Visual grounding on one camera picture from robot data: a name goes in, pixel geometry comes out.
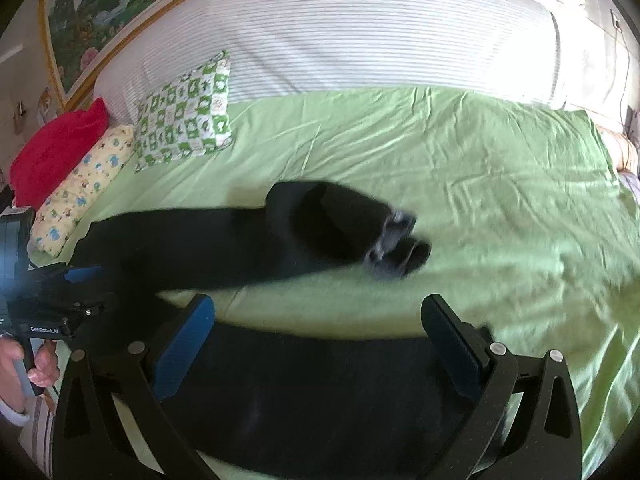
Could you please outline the left forearm white sleeve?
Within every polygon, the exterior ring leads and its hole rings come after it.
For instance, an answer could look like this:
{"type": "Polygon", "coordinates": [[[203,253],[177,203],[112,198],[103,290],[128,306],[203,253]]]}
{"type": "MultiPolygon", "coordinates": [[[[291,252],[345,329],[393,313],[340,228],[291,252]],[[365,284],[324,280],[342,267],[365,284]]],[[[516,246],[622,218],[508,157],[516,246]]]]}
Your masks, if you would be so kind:
{"type": "Polygon", "coordinates": [[[17,412],[13,408],[6,404],[3,400],[0,400],[0,413],[1,416],[6,419],[11,425],[15,427],[23,428],[29,422],[30,416],[26,411],[17,412]]]}

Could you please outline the left hand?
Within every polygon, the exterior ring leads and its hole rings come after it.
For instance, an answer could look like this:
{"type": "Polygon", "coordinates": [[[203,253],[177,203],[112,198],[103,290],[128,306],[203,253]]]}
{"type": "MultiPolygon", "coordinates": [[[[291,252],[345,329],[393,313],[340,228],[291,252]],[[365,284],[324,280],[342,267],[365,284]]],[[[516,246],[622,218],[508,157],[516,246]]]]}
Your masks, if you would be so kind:
{"type": "MultiPolygon", "coordinates": [[[[23,361],[24,349],[11,336],[2,336],[1,349],[1,400],[15,413],[23,413],[26,396],[14,367],[15,361],[23,361]]],[[[56,342],[46,340],[35,354],[35,364],[27,371],[29,381],[40,388],[49,388],[60,377],[56,342]]]]}

